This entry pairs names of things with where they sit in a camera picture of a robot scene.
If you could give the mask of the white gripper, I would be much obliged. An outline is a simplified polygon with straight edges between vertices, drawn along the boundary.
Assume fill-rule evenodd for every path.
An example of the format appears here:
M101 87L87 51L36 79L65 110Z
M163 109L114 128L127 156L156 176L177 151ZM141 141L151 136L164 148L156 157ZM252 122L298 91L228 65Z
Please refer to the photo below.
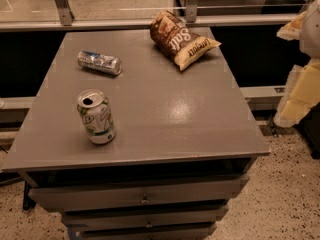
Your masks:
M320 57L320 0L281 27L277 37L300 42L300 51L311 58ZM280 127L298 124L320 102L320 60L311 59L304 67L294 65L287 78L285 93L274 116Z

